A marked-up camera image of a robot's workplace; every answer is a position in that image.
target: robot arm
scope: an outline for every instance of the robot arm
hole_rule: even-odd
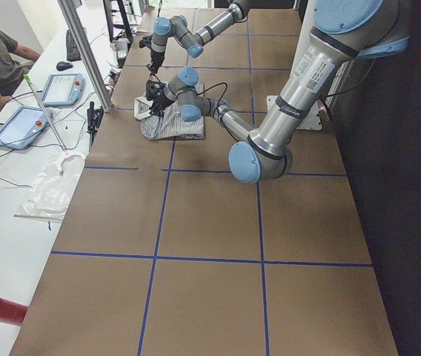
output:
[[[171,19],[157,18],[153,35],[144,37],[139,43],[140,48],[148,47],[151,50],[151,63],[148,65],[148,69],[152,74],[158,72],[165,60],[166,46],[170,37],[174,37],[191,57],[196,58],[204,51],[204,45],[231,25],[247,17],[249,10],[248,0],[233,0],[228,10],[194,34],[189,31],[188,21],[182,15],[174,16]]]
[[[410,7],[406,0],[319,0],[310,45],[258,128],[226,103],[198,97],[193,89],[197,73],[190,67],[163,89],[169,100],[165,105],[177,99],[184,119],[199,118],[201,113],[212,116],[238,140],[229,153],[229,164],[241,182],[278,178],[291,166],[287,144],[294,131],[341,64],[358,56],[390,56],[406,48]]]

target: white table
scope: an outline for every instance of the white table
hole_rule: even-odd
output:
[[[96,61],[105,78],[110,69],[116,69],[115,54],[110,49],[108,36],[106,36],[105,16],[101,1],[87,1],[79,8],[82,24],[87,29],[87,37],[92,42],[92,50]],[[82,73],[85,78],[84,91],[78,105],[85,102],[87,96],[94,92],[91,81],[82,61],[73,62],[73,68],[57,72],[56,63],[66,59],[65,31],[60,30],[50,45],[35,63],[29,73],[33,84],[40,90],[44,87],[49,74],[52,73]],[[30,89],[23,82],[14,96],[29,92]],[[23,105],[37,107],[33,96],[19,98]],[[89,101],[100,106],[96,95],[92,95],[84,105],[72,113],[56,127],[67,147],[73,147],[77,142],[78,151],[84,154],[89,149],[89,134],[84,118],[89,107]],[[0,113],[0,122],[6,122],[12,113],[20,106],[18,102],[8,103]],[[57,119],[61,119],[73,108],[58,111]],[[57,143],[50,128],[44,131],[34,145],[47,145]],[[0,156],[7,150],[0,148]],[[14,151],[0,158],[0,177],[20,185],[32,185],[42,166],[53,157],[59,157],[62,152],[58,146],[46,148],[29,148],[26,151]],[[40,221],[14,217],[16,209],[23,201],[28,188],[15,188],[0,181],[0,297],[13,300],[17,303],[29,305],[34,294],[42,270],[49,256],[51,247],[59,231],[60,222]],[[8,355],[19,327],[0,323],[0,356]]]

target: computer mouse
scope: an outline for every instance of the computer mouse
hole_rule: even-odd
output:
[[[66,69],[69,69],[69,68],[72,68],[72,67],[73,67],[72,63],[69,63],[69,62],[59,62],[57,64],[57,66],[56,66],[56,69],[58,71],[63,71],[63,70],[66,70]]]

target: blue joint cap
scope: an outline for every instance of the blue joint cap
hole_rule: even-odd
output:
[[[187,27],[188,26],[188,20],[186,19],[186,17],[184,15],[178,15],[178,17],[182,19],[182,21],[184,22],[184,25]]]
[[[200,109],[191,104],[181,105],[179,112],[181,113],[181,118],[186,122],[197,121],[202,116]]]
[[[199,57],[202,52],[204,52],[204,48],[200,44],[195,44],[194,46],[188,48],[189,56],[193,58]]]
[[[228,153],[228,163],[234,177],[242,183],[256,183],[262,170],[255,150],[246,142],[238,142]]]
[[[331,35],[351,32],[363,26],[382,6],[383,0],[319,0],[314,21]]]
[[[192,67],[184,67],[178,73],[178,78],[186,85],[194,86],[199,81],[199,74]]]
[[[404,39],[399,39],[390,43],[381,44],[369,48],[364,48],[360,51],[356,59],[373,59],[380,57],[394,56],[406,50],[410,36]]]
[[[156,35],[164,36],[171,32],[171,22],[165,17],[159,17],[154,23],[154,33]]]

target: tablet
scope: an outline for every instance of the tablet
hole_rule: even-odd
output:
[[[84,87],[81,74],[51,74],[42,91],[41,101],[46,107],[73,106],[80,99]]]
[[[21,106],[1,127],[0,146],[24,150],[46,126],[47,118],[41,109]]]

